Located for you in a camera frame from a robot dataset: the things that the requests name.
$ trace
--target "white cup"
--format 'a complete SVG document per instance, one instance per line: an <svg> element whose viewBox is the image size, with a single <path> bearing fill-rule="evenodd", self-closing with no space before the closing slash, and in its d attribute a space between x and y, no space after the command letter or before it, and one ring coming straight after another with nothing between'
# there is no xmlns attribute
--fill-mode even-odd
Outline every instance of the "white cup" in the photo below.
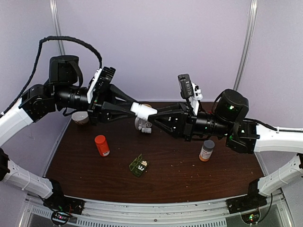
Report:
<svg viewBox="0 0 303 227"><path fill-rule="evenodd" d="M71 115L72 120L79 125L89 122L89 115L86 111L78 111Z"/></svg>

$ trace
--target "red cap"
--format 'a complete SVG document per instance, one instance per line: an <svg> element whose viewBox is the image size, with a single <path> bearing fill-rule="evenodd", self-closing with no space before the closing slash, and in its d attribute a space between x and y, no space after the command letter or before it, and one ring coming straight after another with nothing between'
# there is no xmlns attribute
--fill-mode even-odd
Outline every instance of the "red cap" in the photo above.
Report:
<svg viewBox="0 0 303 227"><path fill-rule="evenodd" d="M106 138L103 135L99 135L95 138L95 143L98 145L103 145L106 143Z"/></svg>

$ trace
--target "orange bottle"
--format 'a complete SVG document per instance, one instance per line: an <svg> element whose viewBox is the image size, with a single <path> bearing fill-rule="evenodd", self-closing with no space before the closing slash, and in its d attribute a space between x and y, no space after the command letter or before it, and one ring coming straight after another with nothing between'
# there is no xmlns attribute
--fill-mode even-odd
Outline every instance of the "orange bottle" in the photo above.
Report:
<svg viewBox="0 0 303 227"><path fill-rule="evenodd" d="M207 162L212 155L212 152L214 150L214 142L212 140L206 140L203 143L199 159L202 162Z"/></svg>
<svg viewBox="0 0 303 227"><path fill-rule="evenodd" d="M95 143L102 157L109 155L109 147L105 136L99 135L95 138Z"/></svg>

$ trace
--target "white wall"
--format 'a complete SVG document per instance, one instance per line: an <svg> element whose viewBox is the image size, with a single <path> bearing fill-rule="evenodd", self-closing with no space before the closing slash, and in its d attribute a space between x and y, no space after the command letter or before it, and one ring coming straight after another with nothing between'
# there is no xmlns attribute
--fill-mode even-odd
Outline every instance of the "white wall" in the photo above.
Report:
<svg viewBox="0 0 303 227"><path fill-rule="evenodd" d="M3 111L31 74L39 40L54 35L49 2L2 0L0 29L0 110ZM46 43L32 85L47 80L49 59L56 55L59 55L57 43ZM19 132L2 148L17 164L42 175L66 121L61 113L49 114ZM0 182L1 227L16 226L25 196L21 190Z"/></svg>
<svg viewBox="0 0 303 227"><path fill-rule="evenodd" d="M303 127L303 2L259 0L255 33L240 85L249 117L274 126ZM262 154L271 173L294 154ZM283 188L295 224L302 226L303 180Z"/></svg>
<svg viewBox="0 0 303 227"><path fill-rule="evenodd" d="M250 1L58 1L63 35L97 48L113 82L138 100L180 100L177 75L189 73L204 100L233 87ZM86 84L98 66L93 54L66 43L80 57Z"/></svg>

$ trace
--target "dark brown tabletop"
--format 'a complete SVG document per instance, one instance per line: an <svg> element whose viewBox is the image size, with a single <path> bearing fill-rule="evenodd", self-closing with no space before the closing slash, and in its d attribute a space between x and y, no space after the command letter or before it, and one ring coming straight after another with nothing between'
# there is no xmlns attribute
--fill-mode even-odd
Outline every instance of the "dark brown tabletop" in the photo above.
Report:
<svg viewBox="0 0 303 227"><path fill-rule="evenodd" d="M152 104L159 107L163 104ZM101 157L94 138L105 135L110 154ZM198 156L202 142L174 139L153 126L152 134L134 128L134 119L79 126L71 122L48 170L66 195L112 202L166 203L204 201L247 193L263 176L254 155L238 154L215 142L208 162ZM134 176L130 163L140 154L150 162Z"/></svg>

